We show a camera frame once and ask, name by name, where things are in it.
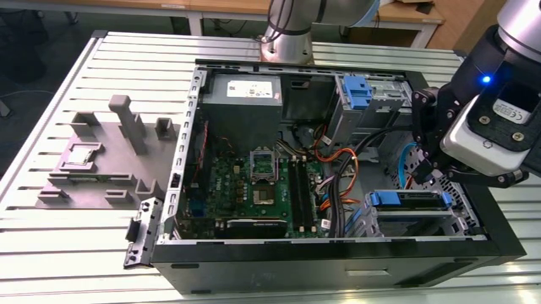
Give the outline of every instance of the blue drive bay latch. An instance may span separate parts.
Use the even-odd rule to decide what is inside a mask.
[[[371,88],[366,83],[364,77],[344,76],[343,90],[351,101],[351,109],[366,109],[371,101]]]

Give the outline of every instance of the black cable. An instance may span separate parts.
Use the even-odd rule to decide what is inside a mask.
[[[315,160],[315,156],[309,153],[309,150],[304,147],[303,142],[300,141],[300,138],[296,134],[296,130],[297,130],[297,127],[296,127],[296,124],[293,124],[291,127],[291,135],[293,137],[295,143],[300,147],[300,150],[305,153],[305,156],[308,157],[308,159]]]
[[[243,23],[241,26],[237,28],[237,30],[236,30],[233,33],[231,33],[228,30],[225,30],[225,29],[221,27],[221,25],[220,25],[217,19],[211,19],[211,21],[212,21],[212,23],[215,24],[215,26],[228,34],[229,37],[233,37],[233,36],[243,30],[243,28],[244,28],[244,26],[245,26],[245,23],[247,23],[247,20],[244,20],[244,23]]]
[[[279,32],[277,35],[273,36],[276,34],[276,28],[279,27],[279,21],[281,19],[281,12],[283,12],[283,9],[284,9],[284,3],[285,3],[285,1],[283,0],[281,6],[279,7],[277,22],[275,24],[275,28],[272,29],[272,33],[269,35],[268,40],[265,42],[263,42],[260,39],[253,39],[256,42],[260,42],[261,44],[267,44],[267,43],[273,42],[280,37],[280,35],[283,33],[283,32]],[[268,24],[271,23],[271,7],[272,7],[272,4],[273,4],[273,0],[271,0],[269,6],[268,6],[268,14],[267,14],[267,23]],[[291,20],[292,11],[293,11],[293,0],[291,0],[291,6],[288,8],[288,15],[287,15],[285,24],[284,24],[283,28],[287,28],[288,21]]]
[[[384,129],[380,129],[375,131],[372,134],[370,134],[364,139],[358,143],[358,145],[354,148],[355,155],[359,155],[360,151],[372,144],[372,142],[383,135],[386,135],[390,132],[394,131],[408,131],[411,130],[410,125],[400,125],[395,127],[388,127]],[[344,235],[344,213],[343,213],[343,206],[342,206],[342,199],[339,197],[339,180],[340,176],[346,170],[347,164],[351,161],[351,155],[347,155],[346,160],[342,162],[342,165],[339,166],[338,172],[335,174],[335,177],[332,179],[332,182],[330,183],[328,187],[328,200],[330,200],[330,206],[332,208],[332,221],[330,222],[330,231],[334,232],[336,238],[342,238]]]

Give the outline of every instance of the open computer tower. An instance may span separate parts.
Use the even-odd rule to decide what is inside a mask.
[[[155,267],[181,293],[404,288],[525,255],[486,187],[406,178],[422,158],[406,128],[346,164],[331,229],[346,158],[319,157],[410,125],[424,87],[418,72],[197,61],[169,185],[138,207],[124,267]]]

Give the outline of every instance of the label sticker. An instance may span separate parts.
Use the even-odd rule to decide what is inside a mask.
[[[320,138],[320,141],[323,141],[327,144],[327,146],[330,145],[331,140],[327,136],[323,135],[323,137]]]
[[[177,4],[161,4],[161,7],[163,8],[181,8],[181,9],[185,8],[185,6],[177,5]]]
[[[519,125],[523,125],[527,122],[527,118],[531,114],[526,110],[522,110],[519,107],[513,106],[510,103],[504,102],[500,99],[495,100],[491,109],[495,114]]]
[[[424,22],[424,23],[440,23],[440,20],[436,20],[436,19],[422,19],[422,22]]]
[[[227,82],[227,97],[272,98],[272,82],[231,80]]]

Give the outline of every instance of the wire bundle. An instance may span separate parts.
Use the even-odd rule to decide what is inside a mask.
[[[370,134],[355,146],[354,148],[354,155],[360,153],[360,151],[372,144],[375,140],[378,140],[382,136],[384,136],[387,133],[394,132],[394,131],[407,131],[411,130],[411,126],[396,126],[396,127],[388,127],[384,129],[380,129],[375,133]],[[339,166],[339,170],[336,174],[334,175],[332,182],[328,187],[328,199],[330,199],[330,207],[332,211],[332,219],[330,222],[330,235],[334,236],[335,238],[342,238],[344,236],[344,209],[342,206],[342,197],[339,193],[339,179],[340,176],[346,170],[346,167],[348,165],[348,162],[351,161],[352,157],[351,155],[347,155],[347,159],[342,162]]]

